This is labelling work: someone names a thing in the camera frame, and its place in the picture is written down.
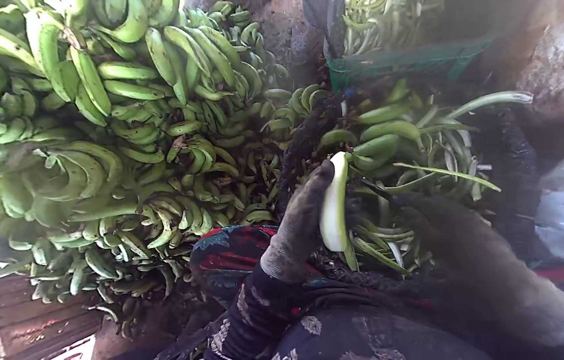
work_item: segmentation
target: sleeve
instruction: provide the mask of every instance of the sleeve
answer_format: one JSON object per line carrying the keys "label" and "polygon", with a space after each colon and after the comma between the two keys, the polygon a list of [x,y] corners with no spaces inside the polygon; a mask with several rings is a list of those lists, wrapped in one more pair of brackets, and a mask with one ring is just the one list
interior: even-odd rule
{"label": "sleeve", "polygon": [[220,330],[211,338],[204,358],[255,359],[281,339],[300,298],[300,284],[273,279],[257,264],[233,300]]}

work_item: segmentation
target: plantain bunch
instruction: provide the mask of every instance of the plantain bunch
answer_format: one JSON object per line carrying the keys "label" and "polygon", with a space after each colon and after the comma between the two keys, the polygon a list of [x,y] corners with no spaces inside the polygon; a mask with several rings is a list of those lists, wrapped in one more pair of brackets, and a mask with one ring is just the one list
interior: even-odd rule
{"label": "plantain bunch", "polygon": [[[264,96],[277,107],[262,128],[268,133],[268,141],[285,147],[297,126],[309,116],[315,100],[330,95],[323,87],[314,84],[293,93],[266,90]],[[344,110],[335,129],[322,135],[310,159],[312,163],[303,161],[299,172],[302,183],[322,160],[338,151],[350,153],[346,156],[351,174],[347,196],[356,199],[358,207],[346,219],[349,246],[340,253],[342,260],[354,271],[359,270],[359,259],[403,275],[430,260],[431,253],[420,251],[414,232],[399,212],[391,209],[389,200],[378,193],[390,197],[425,192],[472,204],[486,190],[500,191],[488,182],[486,170],[490,166],[480,165],[471,150],[470,131],[477,129],[463,125],[457,118],[483,106],[529,104],[532,100],[529,93],[500,92],[460,107],[439,106],[433,95],[423,100],[404,78],[360,103],[347,101],[343,109],[350,109]],[[329,219],[330,224],[336,221],[340,220]]]}
{"label": "plantain bunch", "polygon": [[0,277],[94,306],[132,335],[141,299],[192,282],[216,227],[275,224],[289,86],[248,10],[178,0],[0,2]]}

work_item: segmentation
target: wooden surface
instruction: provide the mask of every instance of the wooden surface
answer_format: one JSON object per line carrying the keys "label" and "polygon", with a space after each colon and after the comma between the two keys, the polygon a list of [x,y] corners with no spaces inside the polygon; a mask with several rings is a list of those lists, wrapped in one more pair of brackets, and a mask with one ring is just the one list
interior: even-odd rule
{"label": "wooden surface", "polygon": [[0,356],[6,360],[43,359],[100,327],[101,312],[84,309],[100,301],[95,291],[44,304],[31,301],[33,290],[26,277],[0,279]]}

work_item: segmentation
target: gloved hand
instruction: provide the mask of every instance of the gloved hand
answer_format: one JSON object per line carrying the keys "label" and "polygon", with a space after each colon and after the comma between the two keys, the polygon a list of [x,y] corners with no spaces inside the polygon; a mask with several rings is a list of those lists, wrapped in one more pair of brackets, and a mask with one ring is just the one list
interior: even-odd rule
{"label": "gloved hand", "polygon": [[260,258],[260,266],[269,276],[286,283],[304,280],[305,262],[320,246],[320,212],[334,171],[333,163],[326,160],[289,201],[278,233]]}
{"label": "gloved hand", "polygon": [[564,292],[520,261],[484,219],[442,197],[394,199],[436,262],[487,299],[504,330],[536,345],[564,345]]}

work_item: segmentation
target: fabric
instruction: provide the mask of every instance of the fabric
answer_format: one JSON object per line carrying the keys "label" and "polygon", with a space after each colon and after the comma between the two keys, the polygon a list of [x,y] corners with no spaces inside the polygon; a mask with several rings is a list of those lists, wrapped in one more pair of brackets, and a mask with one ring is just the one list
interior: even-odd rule
{"label": "fabric", "polygon": [[[564,359],[564,346],[503,345],[497,336],[484,347],[486,355],[391,308],[385,295],[323,278],[309,266],[313,276],[302,285],[273,279],[258,259],[275,233],[269,226],[227,227],[196,244],[191,254],[196,281],[229,308],[206,360]],[[564,285],[563,263],[536,271]]]}

